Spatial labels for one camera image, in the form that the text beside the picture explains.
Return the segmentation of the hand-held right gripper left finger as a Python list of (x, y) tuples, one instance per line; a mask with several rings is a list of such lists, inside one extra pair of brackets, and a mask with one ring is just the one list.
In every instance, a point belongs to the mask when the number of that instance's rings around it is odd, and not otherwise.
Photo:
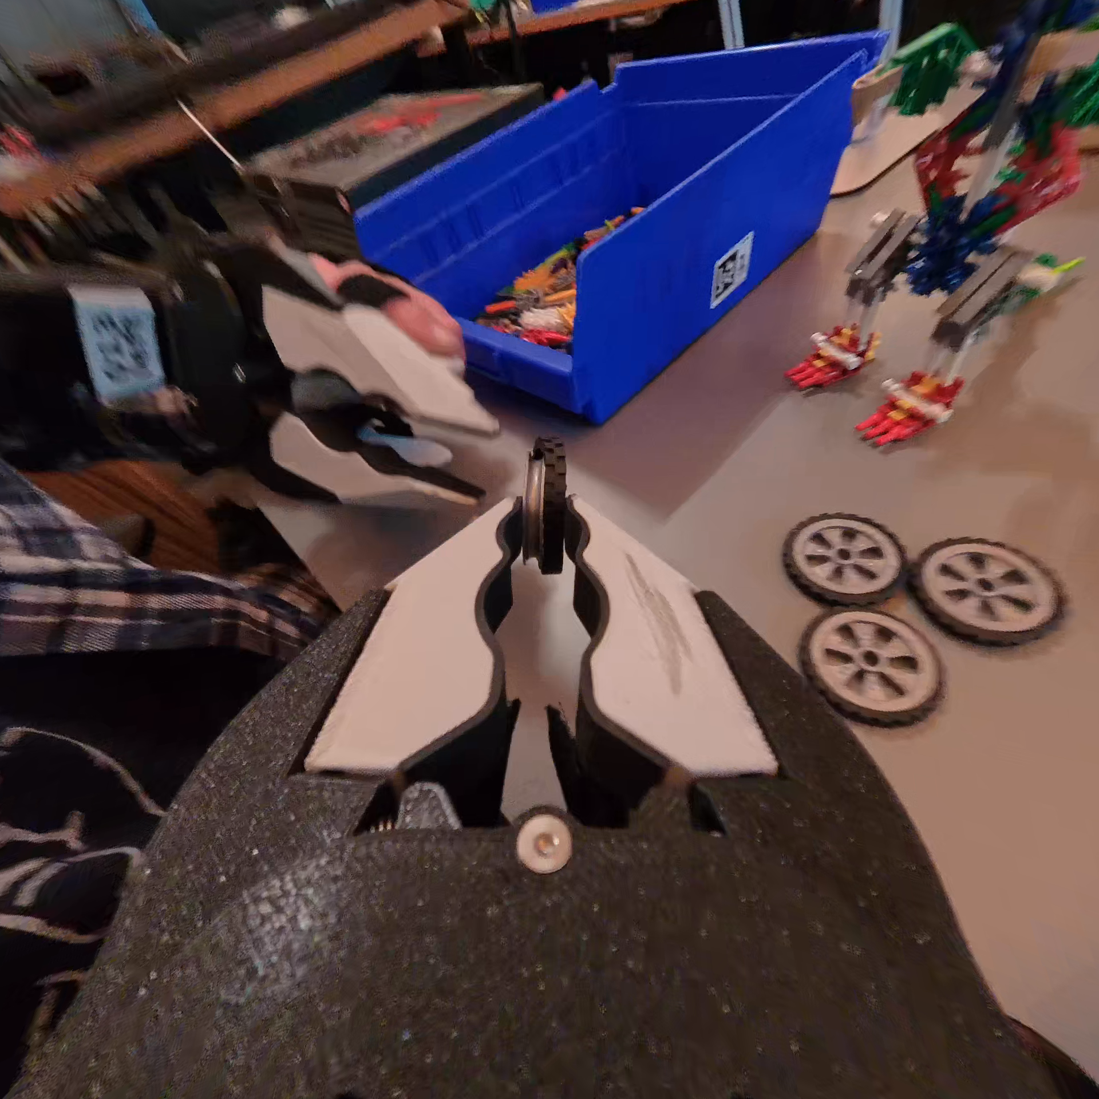
[(514, 712), (495, 633), (522, 517), (518, 499), (497, 503), (387, 585), (307, 774), (436, 783), (464, 826), (501, 822)]

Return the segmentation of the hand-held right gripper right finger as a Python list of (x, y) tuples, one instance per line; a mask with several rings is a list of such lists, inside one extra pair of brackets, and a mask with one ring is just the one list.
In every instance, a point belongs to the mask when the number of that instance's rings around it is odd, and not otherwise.
[(692, 826), (723, 826), (710, 779), (774, 777), (778, 759), (703, 590), (591, 503), (570, 497), (565, 549), (581, 654), (574, 729), (550, 717), (552, 759), (581, 826), (630, 826), (654, 794)]

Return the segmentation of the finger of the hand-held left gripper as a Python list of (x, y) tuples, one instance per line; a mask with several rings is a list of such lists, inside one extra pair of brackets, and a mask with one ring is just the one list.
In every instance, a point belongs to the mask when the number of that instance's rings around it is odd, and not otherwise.
[(477, 506), (486, 489), (443, 469), (415, 465), (389, 445), (365, 443), (355, 433), (333, 446), (299, 417), (281, 417), (269, 431), (273, 467), (310, 486), (312, 493), (346, 504), (395, 504), (430, 497)]
[(264, 286), (262, 304), (267, 336), (295, 375), (273, 446), (441, 446), (439, 435), (501, 431), (462, 366), (423, 349), (378, 308), (327, 308), (275, 286)]

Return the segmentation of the grey toy wheel black tyre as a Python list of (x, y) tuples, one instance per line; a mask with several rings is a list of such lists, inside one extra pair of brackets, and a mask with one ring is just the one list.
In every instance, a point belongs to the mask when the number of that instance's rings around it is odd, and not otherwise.
[(938, 650), (909, 620), (875, 607), (837, 607), (802, 633), (800, 667), (843, 717), (880, 729), (925, 721), (946, 695)]
[(793, 585), (832, 607), (871, 607), (895, 596), (909, 574), (899, 538), (858, 514), (809, 516), (789, 531), (781, 562)]
[(909, 570), (922, 611), (955, 639), (1023, 646), (1056, 630), (1067, 611), (1062, 581), (1037, 557), (989, 538), (927, 546)]
[(538, 435), (527, 460), (522, 499), (522, 555), (542, 574), (561, 574), (566, 523), (566, 452), (555, 435)]

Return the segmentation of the person's left hand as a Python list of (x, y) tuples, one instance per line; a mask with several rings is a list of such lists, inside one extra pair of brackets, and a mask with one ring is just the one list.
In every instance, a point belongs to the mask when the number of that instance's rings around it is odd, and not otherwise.
[(426, 353), (466, 362), (462, 327), (436, 299), (383, 267), (361, 260), (335, 261), (316, 252), (307, 256), (338, 299), (378, 308)]

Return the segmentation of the pile of colourful construction pieces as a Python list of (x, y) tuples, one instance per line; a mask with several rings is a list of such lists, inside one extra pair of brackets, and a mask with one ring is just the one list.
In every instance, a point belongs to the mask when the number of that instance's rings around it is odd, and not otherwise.
[(501, 288), (475, 316), (475, 323), (544, 349), (572, 353), (580, 260), (643, 211), (645, 207), (634, 205), (566, 241), (538, 265)]

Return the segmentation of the dark flat case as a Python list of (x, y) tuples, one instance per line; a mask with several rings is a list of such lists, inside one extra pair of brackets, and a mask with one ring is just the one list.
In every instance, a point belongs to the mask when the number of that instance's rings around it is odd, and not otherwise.
[(292, 246), (357, 258), (355, 213), (531, 114), (542, 84), (383, 95), (335, 123), (271, 147), (243, 181)]

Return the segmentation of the brown wooden shelf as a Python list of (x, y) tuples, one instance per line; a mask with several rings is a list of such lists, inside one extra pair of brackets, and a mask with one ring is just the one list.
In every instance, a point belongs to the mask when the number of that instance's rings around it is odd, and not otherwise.
[(232, 58), (189, 63), (137, 91), (137, 106), (99, 103), (47, 121), (62, 151), (2, 177), (2, 213), (28, 217), (38, 205), (86, 185), (118, 179), (366, 67), (417, 43), (434, 28), (460, 24), (467, 2), (357, 2), (267, 37)]

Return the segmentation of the person's plaid shirt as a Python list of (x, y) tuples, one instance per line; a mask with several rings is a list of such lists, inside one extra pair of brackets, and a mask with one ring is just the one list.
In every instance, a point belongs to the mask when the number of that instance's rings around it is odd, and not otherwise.
[(2, 463), (4, 658), (230, 648), (286, 663), (335, 617), (303, 566), (146, 564)]

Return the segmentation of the blue plastic bin white tag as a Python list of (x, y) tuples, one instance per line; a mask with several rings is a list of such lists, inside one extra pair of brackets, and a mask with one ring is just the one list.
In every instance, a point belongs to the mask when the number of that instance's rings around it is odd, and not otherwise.
[[(359, 207), (359, 246), (460, 321), (471, 372), (606, 422), (817, 232), (852, 86), (884, 41), (628, 61)], [(634, 207), (578, 258), (570, 353), (475, 321), (535, 261)]]

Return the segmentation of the person's dark printed t-shirt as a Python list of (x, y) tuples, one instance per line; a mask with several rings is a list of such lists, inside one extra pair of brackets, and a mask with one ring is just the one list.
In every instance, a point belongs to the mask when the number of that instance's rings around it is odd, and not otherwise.
[(71, 1007), (178, 790), (282, 665), (236, 648), (2, 658), (2, 1093)]

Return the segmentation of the colourful construction toy figure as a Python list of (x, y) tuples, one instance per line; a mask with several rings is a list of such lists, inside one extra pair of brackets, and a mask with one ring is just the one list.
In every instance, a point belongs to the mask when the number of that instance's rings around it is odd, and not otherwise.
[(989, 50), (942, 22), (856, 80), (852, 104), (892, 91), (899, 116), (946, 103), (963, 80), (978, 97), (914, 149), (923, 211), (894, 209), (849, 261), (845, 321), (811, 336), (785, 370), (800, 392), (836, 387), (877, 359), (877, 312), (905, 284), (940, 295), (922, 370), (884, 379), (884, 400), (856, 424), (875, 446), (946, 424), (965, 389), (963, 362), (993, 323), (1054, 291), (1082, 260), (1023, 250), (1013, 232), (1082, 181), (1080, 131), (1097, 125), (1097, 61), (1067, 67), (1067, 39), (1097, 30), (1097, 2), (1026, 2)]

